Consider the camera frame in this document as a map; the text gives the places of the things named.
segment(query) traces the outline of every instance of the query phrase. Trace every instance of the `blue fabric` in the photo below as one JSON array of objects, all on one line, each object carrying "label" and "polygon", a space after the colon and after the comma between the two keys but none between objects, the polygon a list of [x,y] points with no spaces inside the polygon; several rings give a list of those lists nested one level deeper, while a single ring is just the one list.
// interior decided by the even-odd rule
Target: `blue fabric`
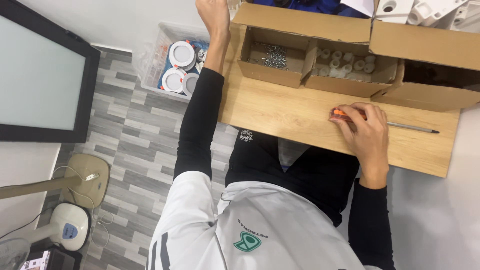
[{"label": "blue fabric", "polygon": [[[273,0],[254,0],[253,3],[275,7]],[[364,15],[363,13],[347,5],[340,4],[340,0],[315,0],[308,5],[302,4],[297,0],[292,0],[292,3],[290,3],[287,8],[355,18],[368,18],[368,16]]]},{"label": "blue fabric", "polygon": [[[198,42],[198,41],[191,41],[190,40],[190,44],[194,45],[195,48],[199,47],[201,49],[205,49],[205,50],[208,50],[209,48],[209,44],[208,43],[202,43],[202,42]],[[163,73],[162,75],[160,76],[160,79],[158,80],[158,83],[157,83],[157,88],[158,89],[161,89],[160,87],[162,86],[162,78],[163,78],[163,75],[165,74],[165,72],[167,72],[167,70],[171,69],[173,67],[173,65],[170,63],[170,48],[173,46],[173,44],[170,45],[170,47],[168,48],[168,51],[167,51],[167,60],[166,60],[166,63],[165,63],[165,68],[163,69]],[[189,71],[187,71],[187,74],[188,73],[195,73],[195,74],[200,74],[198,73],[198,70],[193,67],[192,69],[190,69]]]}]

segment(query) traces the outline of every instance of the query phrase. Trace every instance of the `wooden desk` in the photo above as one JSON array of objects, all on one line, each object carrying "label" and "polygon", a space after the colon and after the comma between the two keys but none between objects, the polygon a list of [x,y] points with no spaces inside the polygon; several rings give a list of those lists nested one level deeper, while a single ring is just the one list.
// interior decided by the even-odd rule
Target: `wooden desk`
[{"label": "wooden desk", "polygon": [[[232,24],[232,38],[224,66],[225,85],[219,122],[305,144],[353,154],[340,130],[328,121],[339,104],[370,102],[326,91],[295,89],[243,77],[237,64],[245,26]],[[460,110],[434,112],[376,103],[396,123],[428,127],[440,134],[390,127],[389,163],[446,177]]]}]

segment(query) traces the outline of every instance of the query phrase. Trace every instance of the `standing fan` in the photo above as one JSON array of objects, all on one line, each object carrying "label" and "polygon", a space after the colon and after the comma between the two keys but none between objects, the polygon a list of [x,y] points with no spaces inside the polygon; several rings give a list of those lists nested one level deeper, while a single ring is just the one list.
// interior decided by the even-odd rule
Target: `standing fan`
[{"label": "standing fan", "polygon": [[30,254],[30,243],[23,238],[0,242],[0,269],[19,270]]}]

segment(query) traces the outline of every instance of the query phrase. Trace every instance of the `plastic storage bin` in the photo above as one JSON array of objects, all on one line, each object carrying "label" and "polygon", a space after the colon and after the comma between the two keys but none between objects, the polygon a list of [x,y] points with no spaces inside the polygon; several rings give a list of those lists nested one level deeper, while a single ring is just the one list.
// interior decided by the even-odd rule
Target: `plastic storage bin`
[{"label": "plastic storage bin", "polygon": [[178,93],[165,91],[157,88],[158,80],[162,75],[167,61],[167,52],[170,45],[181,40],[193,40],[210,43],[210,36],[207,29],[195,26],[185,26],[170,23],[159,23],[159,32],[156,39],[154,51],[150,56],[148,69],[143,76],[141,87],[157,93],[168,94],[179,98],[190,99]]}]

